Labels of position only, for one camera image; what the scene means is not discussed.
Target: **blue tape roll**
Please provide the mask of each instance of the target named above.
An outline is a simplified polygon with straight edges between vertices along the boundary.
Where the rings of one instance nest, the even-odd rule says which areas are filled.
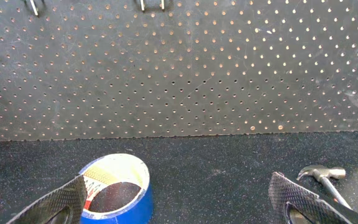
[[[127,155],[141,161],[139,158],[128,154],[112,154],[108,156],[115,156],[115,155],[121,155],[121,156]],[[80,174],[84,174],[87,171],[87,169],[91,167],[95,162],[100,161],[105,157],[101,157],[99,159],[90,162],[88,165],[82,168]],[[142,187],[142,190],[140,190],[136,200],[133,200],[130,204],[126,205],[124,209],[119,209],[113,212],[97,213],[84,209],[81,215],[81,223],[83,224],[146,224],[148,223],[153,212],[153,201],[152,201],[152,188],[150,183],[149,172],[145,165],[144,167],[147,171],[147,178],[148,178],[147,182],[149,184],[146,189]]]

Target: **gray surface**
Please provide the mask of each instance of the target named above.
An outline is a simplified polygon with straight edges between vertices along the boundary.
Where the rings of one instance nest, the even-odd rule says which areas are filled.
[[[358,129],[358,1],[158,2],[0,1],[0,139]]]
[[[273,171],[292,179],[311,164],[342,166],[334,185],[358,212],[358,132],[0,142],[0,222],[106,154],[141,158],[150,171],[151,223],[267,223]],[[326,193],[312,177],[301,180]]]

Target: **roll of tape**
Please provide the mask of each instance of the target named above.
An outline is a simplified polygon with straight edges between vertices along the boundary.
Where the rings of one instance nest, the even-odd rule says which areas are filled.
[[[129,154],[110,154],[90,162],[82,168],[80,174],[84,176],[88,193],[81,215],[82,223],[143,224],[149,222],[153,211],[152,189],[149,170],[141,159]],[[106,192],[114,184],[121,184],[121,187],[118,187],[119,194],[109,195]],[[130,198],[130,202],[111,211],[103,210],[103,206],[109,207],[117,197],[125,196],[123,194],[130,191],[120,189],[123,184],[137,185],[140,190],[134,198]],[[100,195],[104,196],[101,203],[96,200],[96,198],[100,200]]]

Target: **metal prong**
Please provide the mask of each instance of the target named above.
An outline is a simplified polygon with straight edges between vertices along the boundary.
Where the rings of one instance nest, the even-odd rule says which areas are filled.
[[[34,14],[38,16],[37,8],[35,7],[34,0],[30,0],[32,9],[34,10]]]
[[[140,5],[142,6],[142,11],[144,11],[144,0],[140,0]]]

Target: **perforated board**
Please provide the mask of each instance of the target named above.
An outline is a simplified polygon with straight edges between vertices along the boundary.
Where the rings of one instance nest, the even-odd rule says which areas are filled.
[[[0,140],[358,130],[358,1],[0,1]]]

